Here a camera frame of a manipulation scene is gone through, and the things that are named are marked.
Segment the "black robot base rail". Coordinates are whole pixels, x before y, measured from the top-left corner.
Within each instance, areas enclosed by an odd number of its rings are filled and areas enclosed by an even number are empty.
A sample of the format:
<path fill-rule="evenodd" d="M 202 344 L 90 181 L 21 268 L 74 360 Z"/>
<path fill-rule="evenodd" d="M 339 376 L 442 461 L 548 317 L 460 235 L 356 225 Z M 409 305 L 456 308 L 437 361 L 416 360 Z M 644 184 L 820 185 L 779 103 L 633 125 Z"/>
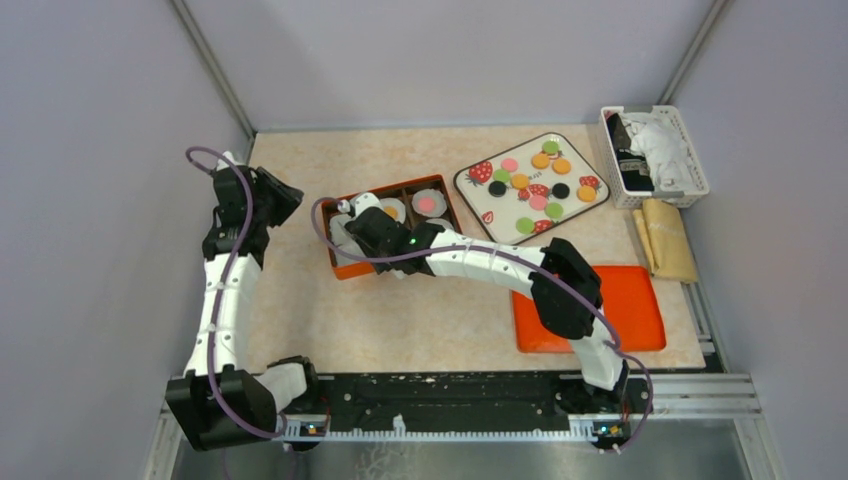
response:
<path fill-rule="evenodd" d="M 523 433 L 564 431 L 580 415 L 622 423 L 652 409 L 648 384 L 628 378 L 609 393 L 575 372 L 404 372 L 323 374 L 283 410 L 309 415 L 332 433 Z"/>

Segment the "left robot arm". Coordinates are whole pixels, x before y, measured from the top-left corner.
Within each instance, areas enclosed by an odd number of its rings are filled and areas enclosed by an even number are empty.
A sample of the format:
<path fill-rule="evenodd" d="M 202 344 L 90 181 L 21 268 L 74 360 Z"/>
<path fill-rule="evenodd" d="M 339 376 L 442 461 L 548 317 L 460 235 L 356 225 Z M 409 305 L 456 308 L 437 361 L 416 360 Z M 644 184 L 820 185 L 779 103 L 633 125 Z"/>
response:
<path fill-rule="evenodd" d="M 212 174 L 218 200 L 202 242 L 204 303 L 192 354 L 165 400 L 197 451 L 271 440 L 283 410 L 308 413 L 321 393 L 303 356 L 278 360 L 252 374 L 243 363 L 252 298 L 263 269 L 269 231 L 300 206 L 302 191 L 263 168 L 223 166 Z"/>

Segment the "pink cookie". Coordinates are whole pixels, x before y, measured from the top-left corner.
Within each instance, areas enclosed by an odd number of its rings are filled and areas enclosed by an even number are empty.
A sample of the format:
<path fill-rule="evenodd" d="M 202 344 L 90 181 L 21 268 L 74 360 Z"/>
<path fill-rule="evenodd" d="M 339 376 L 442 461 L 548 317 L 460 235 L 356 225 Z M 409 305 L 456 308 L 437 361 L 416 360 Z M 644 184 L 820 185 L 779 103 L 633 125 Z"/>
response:
<path fill-rule="evenodd" d="M 438 202 L 433 197 L 422 196 L 416 200 L 416 206 L 421 214 L 429 214 L 438 207 Z"/>

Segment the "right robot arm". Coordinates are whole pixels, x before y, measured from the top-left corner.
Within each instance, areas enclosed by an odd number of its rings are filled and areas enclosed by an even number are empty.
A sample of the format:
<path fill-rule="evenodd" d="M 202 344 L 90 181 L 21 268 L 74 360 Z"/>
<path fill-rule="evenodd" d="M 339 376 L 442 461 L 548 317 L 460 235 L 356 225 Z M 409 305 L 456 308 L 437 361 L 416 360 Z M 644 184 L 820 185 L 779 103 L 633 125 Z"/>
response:
<path fill-rule="evenodd" d="M 626 364 L 620 338 L 603 313 L 602 281 L 569 241 L 501 245 L 429 223 L 410 229 L 378 206 L 346 213 L 345 230 L 378 272 L 466 278 L 524 296 L 544 329 L 570 344 L 589 404 L 612 412 L 626 400 Z"/>

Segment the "orange cookie box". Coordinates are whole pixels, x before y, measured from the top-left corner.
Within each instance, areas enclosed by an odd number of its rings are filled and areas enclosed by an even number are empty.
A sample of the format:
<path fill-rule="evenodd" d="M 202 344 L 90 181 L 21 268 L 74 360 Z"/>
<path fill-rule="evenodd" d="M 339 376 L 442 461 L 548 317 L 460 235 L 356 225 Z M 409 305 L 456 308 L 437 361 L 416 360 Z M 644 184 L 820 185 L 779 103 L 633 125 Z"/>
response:
<path fill-rule="evenodd" d="M 421 223 L 432 223 L 457 233 L 462 232 L 446 181 L 440 174 L 377 187 L 371 189 L 370 193 L 377 198 L 383 213 L 407 230 Z M 345 225 L 353 220 L 352 207 L 349 212 L 338 210 L 339 202 L 345 200 L 353 204 L 356 196 L 357 193 L 354 193 L 320 202 L 319 225 L 334 246 L 347 253 L 365 256 L 345 229 Z"/>

